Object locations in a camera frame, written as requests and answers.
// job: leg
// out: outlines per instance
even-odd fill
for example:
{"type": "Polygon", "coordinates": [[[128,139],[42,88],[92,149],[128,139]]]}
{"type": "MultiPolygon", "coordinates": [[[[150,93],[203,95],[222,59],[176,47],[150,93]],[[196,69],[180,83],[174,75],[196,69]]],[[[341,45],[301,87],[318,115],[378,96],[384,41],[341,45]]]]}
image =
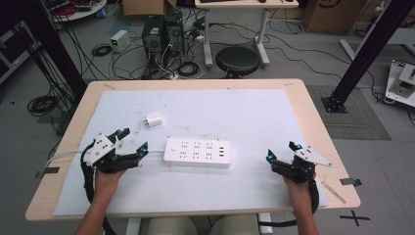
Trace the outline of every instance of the leg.
{"type": "Polygon", "coordinates": [[[208,23],[209,23],[209,13],[208,13],[208,9],[206,9],[205,10],[205,40],[204,40],[205,64],[207,67],[211,67],[213,65],[213,60],[211,59],[211,52],[210,52],[208,23]]]}
{"type": "Polygon", "coordinates": [[[265,48],[262,44],[263,34],[265,34],[266,22],[268,20],[269,9],[264,9],[262,12],[262,22],[260,25],[259,35],[255,38],[256,49],[259,52],[260,61],[262,66],[269,65],[268,55],[266,55],[265,48]]]}
{"type": "Polygon", "coordinates": [[[161,217],[150,220],[148,235],[197,235],[189,217],[161,217]]]}
{"type": "Polygon", "coordinates": [[[259,235],[256,214],[225,215],[218,220],[209,235],[259,235]]]}

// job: small white object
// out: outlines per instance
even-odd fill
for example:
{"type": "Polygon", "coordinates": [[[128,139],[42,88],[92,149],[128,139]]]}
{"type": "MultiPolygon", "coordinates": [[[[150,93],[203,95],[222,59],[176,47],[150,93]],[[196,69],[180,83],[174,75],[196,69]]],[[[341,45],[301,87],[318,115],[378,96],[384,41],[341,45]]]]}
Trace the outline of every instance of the small white object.
{"type": "Polygon", "coordinates": [[[125,48],[131,44],[128,32],[126,30],[120,30],[111,38],[113,49],[117,53],[121,53],[125,48]]]}
{"type": "Polygon", "coordinates": [[[330,163],[328,160],[326,160],[323,156],[321,156],[317,151],[315,151],[314,149],[311,149],[311,147],[307,147],[305,149],[299,149],[294,151],[294,154],[309,162],[309,163],[314,163],[314,164],[320,164],[320,165],[325,165],[325,166],[332,166],[332,163],[330,163]]]}
{"type": "Polygon", "coordinates": [[[144,122],[148,124],[150,127],[162,124],[159,112],[148,114],[147,118],[144,119],[144,122]]]}
{"type": "Polygon", "coordinates": [[[89,158],[86,160],[86,164],[91,166],[114,148],[115,146],[113,142],[111,142],[107,136],[100,133],[94,146],[92,147],[89,158]]]}
{"type": "Polygon", "coordinates": [[[230,151],[229,141],[167,138],[164,161],[168,165],[227,168],[230,151]]]}

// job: black stool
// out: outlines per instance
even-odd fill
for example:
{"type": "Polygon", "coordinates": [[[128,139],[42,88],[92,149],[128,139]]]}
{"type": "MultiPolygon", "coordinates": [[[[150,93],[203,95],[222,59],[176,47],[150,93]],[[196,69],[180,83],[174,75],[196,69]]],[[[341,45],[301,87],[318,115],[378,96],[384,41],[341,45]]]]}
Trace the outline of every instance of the black stool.
{"type": "Polygon", "coordinates": [[[260,61],[258,55],[245,47],[227,47],[216,55],[217,66],[226,71],[226,78],[241,78],[256,71],[260,61]]]}

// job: white board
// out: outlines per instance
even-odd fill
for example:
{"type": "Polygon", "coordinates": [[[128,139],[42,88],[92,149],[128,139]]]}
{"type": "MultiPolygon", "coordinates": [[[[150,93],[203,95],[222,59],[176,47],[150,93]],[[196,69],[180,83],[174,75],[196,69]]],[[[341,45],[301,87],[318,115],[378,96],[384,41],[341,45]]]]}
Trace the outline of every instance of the white board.
{"type": "MultiPolygon", "coordinates": [[[[150,152],[164,150],[167,136],[229,140],[231,165],[167,166],[162,154],[149,154],[121,178],[108,214],[264,212],[291,206],[282,176],[265,160],[271,149],[288,163],[294,156],[289,142],[306,145],[284,90],[108,91],[79,150],[99,132],[109,135],[125,127],[131,134],[121,148],[117,145],[119,154],[133,153],[145,141],[150,152]],[[162,125],[139,126],[154,112],[161,114],[162,125]]],[[[54,215],[83,215],[89,207],[79,157],[70,165],[54,215]]],[[[320,206],[327,206],[321,187],[320,206]]]]}

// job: electronic device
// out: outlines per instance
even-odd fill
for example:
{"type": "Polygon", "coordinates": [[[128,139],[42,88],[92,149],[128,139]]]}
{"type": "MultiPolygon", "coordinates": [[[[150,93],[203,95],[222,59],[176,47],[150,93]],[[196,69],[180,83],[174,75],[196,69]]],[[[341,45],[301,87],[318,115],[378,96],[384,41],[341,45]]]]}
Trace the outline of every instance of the electronic device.
{"type": "Polygon", "coordinates": [[[170,11],[165,17],[165,25],[170,42],[170,55],[172,57],[184,56],[183,19],[181,11],[170,11]]]}
{"type": "Polygon", "coordinates": [[[169,57],[168,34],[163,16],[149,16],[142,33],[148,69],[165,68],[169,57]]]}
{"type": "Polygon", "coordinates": [[[168,165],[227,168],[231,164],[229,141],[168,138],[164,162],[168,165]]]}
{"type": "Polygon", "coordinates": [[[120,30],[111,38],[111,44],[113,44],[115,52],[121,53],[131,44],[128,32],[126,30],[120,30]]]}
{"type": "Polygon", "coordinates": [[[415,66],[406,64],[400,76],[394,79],[389,91],[409,98],[415,92],[415,66]]]}

